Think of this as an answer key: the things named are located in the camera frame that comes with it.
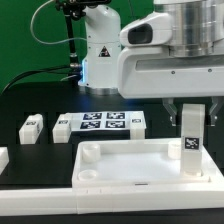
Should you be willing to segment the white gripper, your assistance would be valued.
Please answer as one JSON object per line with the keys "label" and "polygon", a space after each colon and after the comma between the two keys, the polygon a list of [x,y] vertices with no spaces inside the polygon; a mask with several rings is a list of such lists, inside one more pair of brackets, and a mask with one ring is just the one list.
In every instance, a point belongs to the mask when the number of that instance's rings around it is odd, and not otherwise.
{"label": "white gripper", "polygon": [[118,58],[118,90],[124,98],[164,98],[176,125],[173,98],[212,97],[210,125],[224,105],[224,55],[173,58],[163,47],[125,48]]}

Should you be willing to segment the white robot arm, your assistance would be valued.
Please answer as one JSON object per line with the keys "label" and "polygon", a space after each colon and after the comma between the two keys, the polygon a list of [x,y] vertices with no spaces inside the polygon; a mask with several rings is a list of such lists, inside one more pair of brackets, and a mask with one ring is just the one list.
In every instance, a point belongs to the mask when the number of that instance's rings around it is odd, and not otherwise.
{"label": "white robot arm", "polygon": [[209,123],[224,105],[224,0],[154,0],[154,11],[118,30],[106,8],[87,11],[79,87],[129,99],[210,97]]}

